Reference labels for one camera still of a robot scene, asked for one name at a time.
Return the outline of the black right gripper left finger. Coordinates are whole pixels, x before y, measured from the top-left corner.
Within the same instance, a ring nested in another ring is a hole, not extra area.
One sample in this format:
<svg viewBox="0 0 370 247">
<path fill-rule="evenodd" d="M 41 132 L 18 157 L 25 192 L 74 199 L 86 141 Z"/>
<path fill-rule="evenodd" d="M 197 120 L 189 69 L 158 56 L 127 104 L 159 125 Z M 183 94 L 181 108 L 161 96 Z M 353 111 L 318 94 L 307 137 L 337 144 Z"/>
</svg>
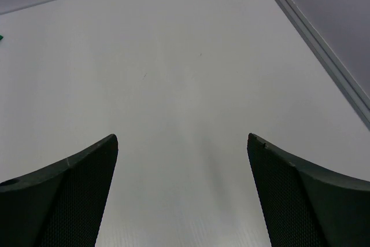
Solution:
<svg viewBox="0 0 370 247">
<path fill-rule="evenodd" d="M 110 134 L 1 183 L 1 246 L 95 246 L 118 156 Z"/>
</svg>

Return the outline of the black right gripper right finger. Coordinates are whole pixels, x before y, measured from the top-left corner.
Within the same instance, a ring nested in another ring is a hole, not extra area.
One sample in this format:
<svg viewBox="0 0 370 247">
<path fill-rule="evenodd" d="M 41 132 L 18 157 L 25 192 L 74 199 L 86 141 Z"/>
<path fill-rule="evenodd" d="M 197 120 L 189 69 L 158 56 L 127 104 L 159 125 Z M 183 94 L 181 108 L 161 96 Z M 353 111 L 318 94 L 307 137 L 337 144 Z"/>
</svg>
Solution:
<svg viewBox="0 0 370 247">
<path fill-rule="evenodd" d="M 250 133 L 247 153 L 272 246 L 369 246 L 369 182 Z"/>
</svg>

